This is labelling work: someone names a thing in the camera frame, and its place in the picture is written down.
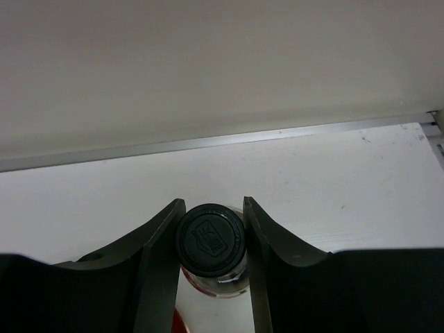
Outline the back aluminium table rail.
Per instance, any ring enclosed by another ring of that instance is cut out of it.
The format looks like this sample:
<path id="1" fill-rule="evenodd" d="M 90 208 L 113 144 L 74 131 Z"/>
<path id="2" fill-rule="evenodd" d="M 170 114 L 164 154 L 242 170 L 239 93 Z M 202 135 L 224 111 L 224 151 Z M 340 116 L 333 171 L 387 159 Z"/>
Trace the back aluminium table rail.
<path id="1" fill-rule="evenodd" d="M 367 128 L 378 128 L 383 126 L 403 125 L 405 123 L 419 123 L 425 120 L 427 112 L 400 115 L 393 117 L 382 117 L 358 121 L 347 121 L 341 123 L 328 123 L 315 126 L 304 126 L 296 128 L 285 128 L 278 130 L 266 130 L 251 133 L 233 135 L 221 135 L 197 139 L 184 139 L 170 142 L 151 144 L 138 144 L 132 146 L 120 146 L 113 148 L 101 148 L 89 151 L 40 154 L 30 157 L 18 157 L 1 161 L 1 172 L 20 171 L 27 169 L 38 169 L 45 167 L 56 167 L 67 164 L 79 164 L 96 162 L 100 160 L 113 160 L 140 155 L 151 155 L 174 151 L 186 151 L 197 148 L 213 146 L 224 146 L 230 144 L 242 144 L 249 142 L 261 142 L 273 139 L 286 139 L 304 137 L 323 133 L 345 132 L 349 130 L 363 130 Z"/>

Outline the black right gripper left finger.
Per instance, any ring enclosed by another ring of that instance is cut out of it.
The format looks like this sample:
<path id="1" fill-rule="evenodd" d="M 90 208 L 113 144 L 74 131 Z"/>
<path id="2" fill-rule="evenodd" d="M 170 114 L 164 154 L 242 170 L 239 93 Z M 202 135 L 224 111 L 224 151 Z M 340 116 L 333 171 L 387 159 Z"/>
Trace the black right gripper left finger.
<path id="1" fill-rule="evenodd" d="M 1 256 L 2 332 L 170 332 L 180 263 L 175 199 L 150 221 L 77 261 Z"/>

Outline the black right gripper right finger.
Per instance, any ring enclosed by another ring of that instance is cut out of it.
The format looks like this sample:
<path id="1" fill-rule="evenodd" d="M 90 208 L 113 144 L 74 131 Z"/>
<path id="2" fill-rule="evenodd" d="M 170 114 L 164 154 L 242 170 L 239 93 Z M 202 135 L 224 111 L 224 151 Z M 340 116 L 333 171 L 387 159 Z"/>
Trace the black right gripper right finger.
<path id="1" fill-rule="evenodd" d="M 256 332 L 442 332 L 443 250 L 322 251 L 244 198 Z"/>

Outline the tall dark bottle red label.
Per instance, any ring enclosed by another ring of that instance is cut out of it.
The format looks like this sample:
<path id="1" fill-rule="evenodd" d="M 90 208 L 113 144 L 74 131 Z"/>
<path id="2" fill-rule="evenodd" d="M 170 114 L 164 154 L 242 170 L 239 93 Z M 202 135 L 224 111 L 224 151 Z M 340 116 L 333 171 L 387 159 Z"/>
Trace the tall dark bottle red label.
<path id="1" fill-rule="evenodd" d="M 233 298 L 249 289 L 241 210 L 216 203 L 190 209 L 176 230 L 176 252 L 185 278 L 199 292 Z"/>

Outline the red round lacquer tray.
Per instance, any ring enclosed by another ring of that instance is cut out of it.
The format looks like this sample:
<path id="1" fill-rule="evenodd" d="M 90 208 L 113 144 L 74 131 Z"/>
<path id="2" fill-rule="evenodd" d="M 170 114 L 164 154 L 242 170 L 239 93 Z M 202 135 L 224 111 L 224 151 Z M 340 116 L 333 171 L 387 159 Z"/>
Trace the red round lacquer tray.
<path id="1" fill-rule="evenodd" d="M 189 328 L 183 320 L 180 312 L 177 308 L 174 309 L 173 322 L 172 322 L 172 333 L 190 333 Z"/>

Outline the right aluminium table rail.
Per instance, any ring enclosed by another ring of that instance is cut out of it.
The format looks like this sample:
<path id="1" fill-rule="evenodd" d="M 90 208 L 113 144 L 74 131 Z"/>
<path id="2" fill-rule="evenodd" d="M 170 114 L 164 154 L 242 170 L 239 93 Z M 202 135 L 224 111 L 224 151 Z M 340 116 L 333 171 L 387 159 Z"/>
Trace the right aluminium table rail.
<path id="1" fill-rule="evenodd" d="M 435 155 L 443 158 L 443 133 L 436 121 L 436 112 L 428 112 L 425 120 L 420 122 L 420 126 Z"/>

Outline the aluminium table rail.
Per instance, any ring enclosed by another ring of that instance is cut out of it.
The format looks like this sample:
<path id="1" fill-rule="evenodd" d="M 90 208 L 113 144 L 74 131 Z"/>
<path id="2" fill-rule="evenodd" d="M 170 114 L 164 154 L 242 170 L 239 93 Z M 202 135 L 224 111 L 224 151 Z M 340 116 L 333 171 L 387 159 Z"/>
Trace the aluminium table rail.
<path id="1" fill-rule="evenodd" d="M 89 151 L 40 154 L 30 157 L 18 157 L 1 161 L 1 172 L 20 171 L 27 169 L 38 169 L 45 167 L 56 167 L 67 164 L 79 164 L 96 162 L 100 160 L 113 160 L 140 155 L 151 155 L 174 151 L 186 151 L 197 148 L 213 146 L 224 146 L 230 144 L 242 144 L 249 142 L 261 142 L 273 139 L 286 139 L 304 137 L 323 133 L 345 132 L 349 130 L 363 130 L 367 128 L 378 128 L 383 126 L 403 125 L 405 123 L 419 123 L 425 120 L 427 112 L 400 115 L 393 117 L 382 117 L 358 121 L 347 121 L 341 123 L 328 123 L 315 126 L 304 126 L 296 128 L 285 128 L 278 130 L 266 130 L 251 133 L 233 135 L 221 135 L 197 139 L 184 139 L 170 142 L 151 144 L 138 144 L 132 146 L 120 146 L 113 148 L 101 148 Z"/>
<path id="2" fill-rule="evenodd" d="M 443 133 L 436 121 L 436 112 L 428 112 L 425 120 L 420 122 L 420 126 L 435 155 L 443 158 Z"/>

